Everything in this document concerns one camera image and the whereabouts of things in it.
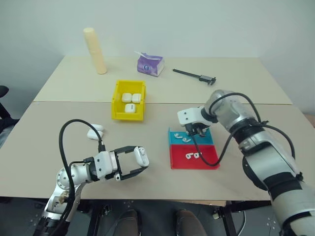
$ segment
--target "table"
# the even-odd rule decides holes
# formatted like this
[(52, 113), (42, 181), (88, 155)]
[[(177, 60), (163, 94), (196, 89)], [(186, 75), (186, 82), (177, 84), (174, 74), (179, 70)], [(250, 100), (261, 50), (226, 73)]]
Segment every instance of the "table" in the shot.
[[(33, 102), (0, 149), (0, 195), (48, 198), (55, 187), (55, 176), (62, 167), (58, 149), (61, 126), (72, 118), (102, 124), (108, 150), (142, 145), (150, 166), (137, 177), (116, 182), (88, 184), (83, 199), (164, 199), (164, 200), (268, 200), (267, 192), (256, 188), (245, 176), (242, 155), (231, 142), (221, 167), (215, 171), (171, 170), (167, 130), (182, 130), (177, 111), (199, 104), (147, 104), (143, 122), (110, 118), (110, 103), (102, 102)], [(262, 119), (268, 119), (285, 131), (296, 147), (296, 161), (305, 181), (315, 187), (315, 131), (302, 113), (291, 105), (257, 105)], [(97, 141), (88, 140), (88, 129), (73, 124), (66, 129), (64, 147), (68, 162), (97, 154)], [(220, 153), (228, 132), (215, 124), (211, 132)], [(275, 134), (289, 151), (286, 141)], [(121, 156), (125, 166), (133, 169), (130, 155)]]
[[(82, 192), (83, 199), (165, 199), (199, 203), (216, 200), (216, 205), (224, 205), (224, 200), (268, 200), (268, 194), (257, 189), (243, 173), (242, 156), (235, 142), (231, 142), (219, 170), (170, 169), (167, 130), (169, 127), (183, 129), (178, 124), (177, 111), (204, 104), (217, 89), (243, 92), (259, 104), (257, 108), (262, 118), (270, 120), (292, 138), (297, 163), (306, 182), (315, 186), (314, 129), (291, 105), (259, 59), (166, 58), (166, 67), (158, 78), (138, 73), (136, 59), (107, 57), (108, 72), (98, 75), (90, 57), (64, 57), (0, 149), (0, 156), (6, 162), (0, 167), (0, 177), (5, 180), (0, 183), (0, 196), (49, 198), (56, 184), (54, 176), (62, 167), (59, 130), (69, 119), (82, 118), (104, 125), (104, 141), (109, 150), (142, 145), (150, 159), (149, 168), (137, 178), (88, 184)], [(216, 76), (217, 82), (208, 86), (172, 72), (173, 68)], [(143, 122), (110, 118), (110, 101), (118, 79), (146, 82)], [(87, 128), (81, 124), (67, 128), (64, 144), (68, 161), (97, 154), (96, 141), (88, 140), (86, 132)], [(219, 124), (212, 126), (211, 132), (220, 153), (228, 133)], [(279, 138), (288, 149), (282, 137)], [(127, 171), (124, 167), (135, 168), (135, 162), (128, 157), (120, 158), (123, 171)]]
[[(137, 72), (137, 58), (105, 61), (108, 72), (98, 75), (90, 57), (64, 57), (35, 101), (111, 102), (116, 80), (143, 80), (146, 103), (204, 104), (212, 92), (225, 89), (242, 92), (255, 104), (292, 104), (257, 58), (166, 58), (159, 77)], [(217, 81), (208, 86), (173, 68), (216, 76)]]

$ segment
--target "white wall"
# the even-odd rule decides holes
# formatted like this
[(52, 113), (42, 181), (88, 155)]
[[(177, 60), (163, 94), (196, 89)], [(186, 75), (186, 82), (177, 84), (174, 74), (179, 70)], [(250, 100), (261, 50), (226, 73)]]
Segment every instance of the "white wall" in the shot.
[(1, 101), (19, 116), (63, 55), (87, 55), (82, 29), (94, 27), (109, 56), (260, 57), (315, 113), (314, 12), (313, 0), (2, 0)]

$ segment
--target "cable connector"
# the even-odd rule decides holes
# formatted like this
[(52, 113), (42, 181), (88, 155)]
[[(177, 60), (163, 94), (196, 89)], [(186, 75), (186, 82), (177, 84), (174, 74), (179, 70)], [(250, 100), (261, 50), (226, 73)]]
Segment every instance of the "cable connector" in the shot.
[(187, 130), (189, 136), (193, 136), (194, 131), (192, 123), (185, 124), (185, 129)]
[(98, 141), (98, 153), (100, 153), (101, 151), (106, 151), (106, 148), (103, 141)]
[(261, 122), (261, 124), (267, 124), (267, 123), (269, 123), (268, 120), (264, 120), (264, 121)]
[(303, 181), (303, 179), (304, 179), (303, 173), (302, 173), (302, 172), (298, 173), (298, 174), (296, 175), (296, 179), (297, 179), (298, 181)]
[(93, 162), (94, 161), (94, 158), (91, 156), (91, 157), (88, 157), (88, 158), (85, 158), (83, 159), (83, 162), (84, 163), (90, 163), (90, 162)]

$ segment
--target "cream cylinder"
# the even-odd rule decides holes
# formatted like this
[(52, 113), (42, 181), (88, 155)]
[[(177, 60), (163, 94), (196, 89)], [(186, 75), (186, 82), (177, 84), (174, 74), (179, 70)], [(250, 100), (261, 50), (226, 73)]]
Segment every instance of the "cream cylinder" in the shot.
[(83, 29), (83, 34), (97, 73), (105, 74), (107, 68), (95, 30), (93, 28), (85, 28)]

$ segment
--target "blue tray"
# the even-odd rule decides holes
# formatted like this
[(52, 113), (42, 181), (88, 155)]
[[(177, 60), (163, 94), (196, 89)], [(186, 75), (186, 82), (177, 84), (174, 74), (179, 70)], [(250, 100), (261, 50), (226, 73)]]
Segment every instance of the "blue tray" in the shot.
[[(183, 138), (177, 139), (177, 138), (175, 138), (174, 134), (179, 134), (183, 138), (187, 138), (187, 139), (191, 139), (191, 140), (189, 142), (185, 143), (182, 140)], [(205, 137), (200, 137), (198, 134), (196, 134), (194, 137), (195, 137), (195, 139), (197, 141), (197, 144), (200, 144), (200, 145), (214, 145), (209, 129), (207, 129), (207, 131), (205, 132)], [(189, 145), (194, 144), (192, 138), (190, 136), (188, 136), (186, 134), (186, 132), (183, 132), (183, 131), (170, 131), (170, 129), (168, 129), (168, 142), (169, 142), (169, 145), (171, 145), (171, 144), (183, 144), (183, 145), (185, 145), (185, 144), (189, 144)]]

